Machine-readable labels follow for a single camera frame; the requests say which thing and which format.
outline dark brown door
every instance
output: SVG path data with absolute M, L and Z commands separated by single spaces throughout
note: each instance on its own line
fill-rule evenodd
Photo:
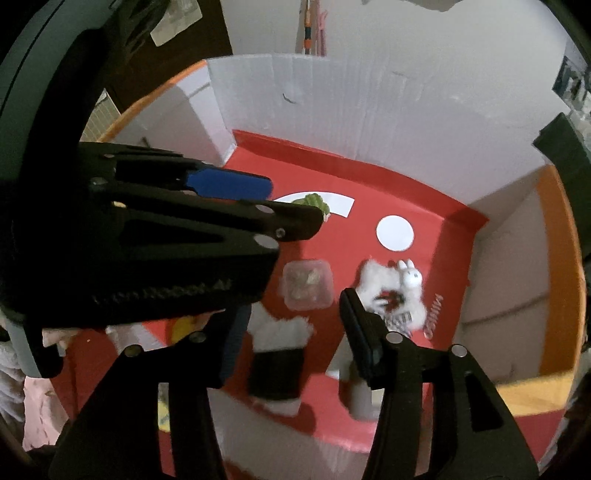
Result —
M 120 112 L 199 60 L 232 54 L 220 0 L 199 0 L 203 18 L 157 47 L 148 37 L 106 86 Z

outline silver rivet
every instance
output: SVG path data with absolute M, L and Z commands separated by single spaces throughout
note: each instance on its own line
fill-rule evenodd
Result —
M 463 345 L 454 345 L 452 346 L 452 353 L 455 356 L 464 358 L 468 354 L 468 350 L 466 350 L 466 347 Z
M 271 238 L 268 235 L 261 235 L 260 233 L 254 236 L 255 242 L 259 244 L 261 247 L 268 248 L 269 250 L 277 250 L 279 248 L 279 244 L 277 240 Z
M 255 205 L 256 208 L 260 211 L 262 211 L 263 213 L 275 213 L 273 211 L 273 209 L 271 207 L 268 207 L 267 205 Z
M 94 187 L 106 185 L 108 182 L 103 177 L 94 177 L 90 179 L 90 184 Z
M 393 343 L 394 345 L 402 343 L 403 339 L 404 338 L 402 337 L 402 335 L 400 335 L 398 332 L 390 332 L 386 335 L 386 340 L 390 343 Z
M 189 340 L 193 343 L 203 343 L 205 340 L 207 340 L 207 335 L 205 335 L 203 332 L 193 332 L 191 335 L 189 335 Z
M 123 353 L 125 354 L 125 356 L 129 358 L 133 358 L 135 356 L 138 356 L 143 351 L 144 349 L 141 347 L 141 345 L 129 345 L 125 347 Z

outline rabbit head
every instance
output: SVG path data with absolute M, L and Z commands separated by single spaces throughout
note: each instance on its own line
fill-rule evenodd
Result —
M 398 261 L 398 271 L 400 272 L 400 283 L 406 288 L 420 287 L 423 284 L 423 276 L 414 266 L 412 260 L 406 263 L 403 260 Z

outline white paper circle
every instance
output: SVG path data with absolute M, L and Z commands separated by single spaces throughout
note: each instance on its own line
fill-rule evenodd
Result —
M 414 230 L 406 218 L 389 215 L 382 218 L 375 233 L 379 242 L 392 252 L 403 252 L 413 244 Z

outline transparent plastic container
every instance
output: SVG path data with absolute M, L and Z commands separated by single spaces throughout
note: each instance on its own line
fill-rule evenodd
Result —
M 330 307 L 335 289 L 326 260 L 295 260 L 283 267 L 280 294 L 290 310 L 317 310 Z

